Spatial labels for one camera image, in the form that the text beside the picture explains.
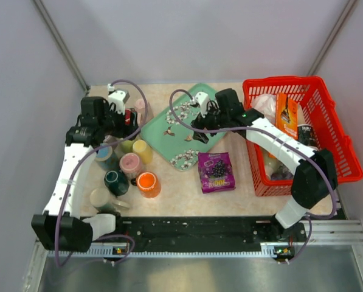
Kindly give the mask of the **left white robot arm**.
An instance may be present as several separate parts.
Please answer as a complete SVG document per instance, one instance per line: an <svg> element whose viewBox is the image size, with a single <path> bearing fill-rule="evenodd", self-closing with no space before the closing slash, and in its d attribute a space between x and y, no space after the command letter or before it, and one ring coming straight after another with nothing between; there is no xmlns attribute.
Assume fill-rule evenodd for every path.
<svg viewBox="0 0 363 292"><path fill-rule="evenodd" d="M64 159L54 191L31 226L45 249L86 252L105 235L111 241L124 236L124 226L113 213L81 219L83 187L98 148L107 136L132 139L137 135L137 114L103 97L84 97L76 124L65 136Z"/></svg>

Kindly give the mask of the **orange mug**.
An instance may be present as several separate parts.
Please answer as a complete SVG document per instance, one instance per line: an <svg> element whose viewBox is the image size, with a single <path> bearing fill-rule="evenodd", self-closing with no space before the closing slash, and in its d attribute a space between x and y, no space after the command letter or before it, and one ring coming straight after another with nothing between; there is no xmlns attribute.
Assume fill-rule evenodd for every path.
<svg viewBox="0 0 363 292"><path fill-rule="evenodd" d="M161 192L161 184L153 172L143 172L137 179L136 184L141 195L145 198L155 198Z"/></svg>

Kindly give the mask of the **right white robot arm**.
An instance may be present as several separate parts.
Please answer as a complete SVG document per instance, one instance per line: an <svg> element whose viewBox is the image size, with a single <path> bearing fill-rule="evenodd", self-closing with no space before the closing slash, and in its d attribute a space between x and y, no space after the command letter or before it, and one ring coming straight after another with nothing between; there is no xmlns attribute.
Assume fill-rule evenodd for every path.
<svg viewBox="0 0 363 292"><path fill-rule="evenodd" d="M272 154L293 174L291 198L270 226L276 240L286 240L294 224L320 200L334 193L338 181L333 154L302 144L270 123L261 112L244 109L234 89L219 91L214 99L200 91L192 97L191 105L200 109L191 122L194 140L206 144L208 137L217 133L238 133Z"/></svg>

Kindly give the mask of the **pink floral mug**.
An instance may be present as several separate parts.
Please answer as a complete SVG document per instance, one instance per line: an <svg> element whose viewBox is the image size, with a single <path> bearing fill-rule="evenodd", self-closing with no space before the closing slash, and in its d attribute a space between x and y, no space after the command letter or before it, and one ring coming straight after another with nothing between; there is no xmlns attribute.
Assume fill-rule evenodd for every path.
<svg viewBox="0 0 363 292"><path fill-rule="evenodd" d="M136 179L144 172L141 158L135 153L127 153L120 158L119 166L128 180Z"/></svg>

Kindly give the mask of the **pink cream mug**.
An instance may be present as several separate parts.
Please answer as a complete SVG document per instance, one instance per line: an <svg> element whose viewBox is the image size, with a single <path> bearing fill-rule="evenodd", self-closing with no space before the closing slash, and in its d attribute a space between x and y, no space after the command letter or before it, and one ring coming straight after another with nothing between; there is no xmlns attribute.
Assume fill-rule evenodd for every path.
<svg viewBox="0 0 363 292"><path fill-rule="evenodd" d="M138 114L138 124L145 124L146 122L149 122L153 118L153 111L151 109L150 103L144 102L144 99L138 99L136 100L134 104L134 109L136 110Z"/></svg>

